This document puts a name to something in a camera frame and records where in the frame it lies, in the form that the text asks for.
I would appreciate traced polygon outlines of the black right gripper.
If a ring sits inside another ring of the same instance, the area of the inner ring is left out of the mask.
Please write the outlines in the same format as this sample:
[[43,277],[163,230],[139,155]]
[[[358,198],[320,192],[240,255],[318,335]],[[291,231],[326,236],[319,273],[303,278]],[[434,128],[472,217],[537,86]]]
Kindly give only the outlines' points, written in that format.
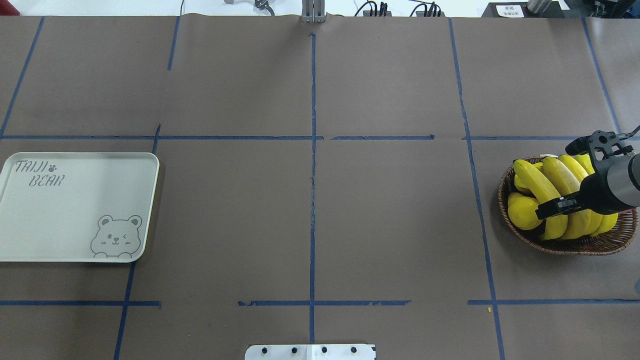
[[575,214],[583,206],[598,214],[611,215],[636,207],[636,153],[626,140],[636,134],[595,131],[569,143],[570,156],[589,155],[595,173],[589,175],[577,196],[560,196],[540,203],[535,210],[539,220]]

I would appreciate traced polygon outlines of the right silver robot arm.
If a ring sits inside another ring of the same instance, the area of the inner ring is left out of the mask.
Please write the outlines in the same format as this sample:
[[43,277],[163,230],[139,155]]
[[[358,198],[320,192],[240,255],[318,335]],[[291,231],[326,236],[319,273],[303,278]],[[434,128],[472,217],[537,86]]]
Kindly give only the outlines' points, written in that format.
[[556,215],[574,214],[592,210],[597,214],[611,215],[638,208],[640,205],[640,160],[633,146],[625,141],[633,137],[631,132],[616,134],[597,130],[589,136],[581,136],[569,145],[567,155],[587,155],[594,168],[579,190],[541,203],[535,214],[544,220]]

